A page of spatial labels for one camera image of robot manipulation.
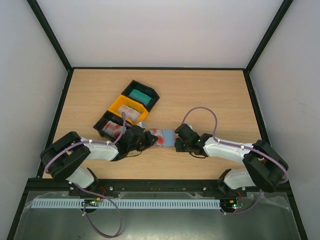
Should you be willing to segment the yellow plastic bin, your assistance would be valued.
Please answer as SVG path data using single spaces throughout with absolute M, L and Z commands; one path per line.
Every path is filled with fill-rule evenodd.
M 122 94 L 112 103 L 108 111 L 119 117 L 125 113 L 126 120 L 133 125 L 143 121 L 149 114 L 142 103 Z

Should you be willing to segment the black bin with red cards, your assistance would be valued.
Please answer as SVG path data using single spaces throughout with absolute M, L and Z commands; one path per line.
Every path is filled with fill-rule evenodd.
M 101 137 L 106 137 L 115 141 L 122 130 L 124 130 L 124 133 L 121 138 L 129 138 L 134 134 L 129 122 L 126 120 L 124 127 L 123 123 L 124 119 L 122 114 L 117 115 L 107 110 L 93 128 L 98 131 Z

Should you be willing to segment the red circle card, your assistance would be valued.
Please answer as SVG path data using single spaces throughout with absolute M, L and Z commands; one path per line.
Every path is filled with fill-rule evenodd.
M 163 136 L 161 129 L 155 129 L 155 128 L 151 129 L 150 133 L 157 137 L 157 140 L 155 143 L 157 146 L 163 146 L 165 144 L 165 138 Z

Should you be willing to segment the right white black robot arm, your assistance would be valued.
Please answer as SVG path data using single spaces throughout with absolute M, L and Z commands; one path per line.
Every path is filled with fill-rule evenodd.
M 217 157 L 243 165 L 240 169 L 227 169 L 219 177 L 218 191 L 224 196 L 246 187 L 272 193 L 289 179 L 288 164 L 263 140 L 238 143 L 207 133 L 193 133 L 190 137 L 178 134 L 174 146 L 177 152 L 188 152 L 196 158 Z

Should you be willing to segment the black bin with teal cards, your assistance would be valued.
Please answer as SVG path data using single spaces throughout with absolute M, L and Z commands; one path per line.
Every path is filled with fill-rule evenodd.
M 153 88 L 136 80 L 132 80 L 121 94 L 142 104 L 148 112 L 152 110 L 160 99 L 160 96 Z

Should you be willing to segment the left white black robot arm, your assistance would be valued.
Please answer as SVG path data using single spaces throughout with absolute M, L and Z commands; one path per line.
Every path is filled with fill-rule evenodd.
M 43 150 L 40 159 L 44 172 L 54 181 L 68 181 L 86 189 L 97 177 L 88 168 L 81 167 L 85 160 L 119 161 L 127 158 L 130 152 L 143 152 L 157 140 L 152 132 L 138 125 L 127 128 L 115 142 L 86 139 L 71 131 Z

